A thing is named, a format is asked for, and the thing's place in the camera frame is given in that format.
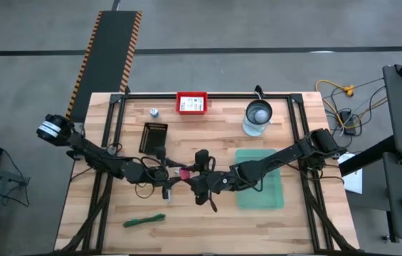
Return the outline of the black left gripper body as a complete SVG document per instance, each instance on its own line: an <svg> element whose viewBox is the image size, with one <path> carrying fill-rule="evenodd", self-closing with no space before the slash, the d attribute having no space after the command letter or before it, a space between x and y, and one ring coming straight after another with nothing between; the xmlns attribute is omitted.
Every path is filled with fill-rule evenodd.
<svg viewBox="0 0 402 256"><path fill-rule="evenodd" d="M147 175L152 180L153 187L162 187L162 198L166 201L171 200L171 187L169 187L169 172L166 169L166 148L157 146L155 148L155 157L143 156L142 163L144 164Z"/></svg>

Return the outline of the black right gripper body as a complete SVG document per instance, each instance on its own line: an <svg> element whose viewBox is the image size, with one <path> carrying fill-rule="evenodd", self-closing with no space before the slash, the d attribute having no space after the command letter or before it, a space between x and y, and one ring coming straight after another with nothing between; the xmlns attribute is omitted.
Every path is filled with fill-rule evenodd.
<svg viewBox="0 0 402 256"><path fill-rule="evenodd" d="M234 171L216 171L216 159L209 155L206 149L195 153L197 176L192 176L194 186L191 191L195 195L195 203L202 206L207 201L215 205L212 194L221 191L234 191L237 188L238 174Z"/></svg>

